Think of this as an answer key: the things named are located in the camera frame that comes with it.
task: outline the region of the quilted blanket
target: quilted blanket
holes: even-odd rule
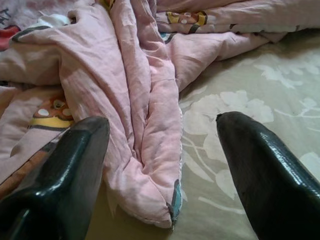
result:
[[[0,54],[0,197],[73,121],[103,116],[103,178],[117,204],[172,227],[182,205],[179,92],[213,61],[319,28],[319,9],[318,0],[81,0],[70,24],[22,29]]]

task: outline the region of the mattress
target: mattress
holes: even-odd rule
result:
[[[255,240],[216,130],[242,112],[275,132],[320,181],[320,31],[211,64],[181,94],[183,206],[173,230],[128,216],[101,186],[87,240]]]

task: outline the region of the yellow cartoon pattern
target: yellow cartoon pattern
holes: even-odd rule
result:
[[[63,95],[45,101],[33,114],[29,128],[61,131],[74,123],[70,109]]]

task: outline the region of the pink blanket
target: pink blanket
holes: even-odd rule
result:
[[[0,80],[34,86],[0,88],[0,183],[62,131],[30,127],[54,99],[75,121],[109,119],[105,182],[130,215],[171,227],[182,203],[179,91],[212,61],[320,27],[319,9],[318,0],[77,2],[74,24],[25,32],[0,53]]]

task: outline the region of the bed sheet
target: bed sheet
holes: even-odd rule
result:
[[[117,207],[102,186],[87,240],[256,240],[218,140],[216,115],[240,111],[274,131],[320,181],[320,31],[289,34],[215,62],[181,94],[183,206],[173,231]]]

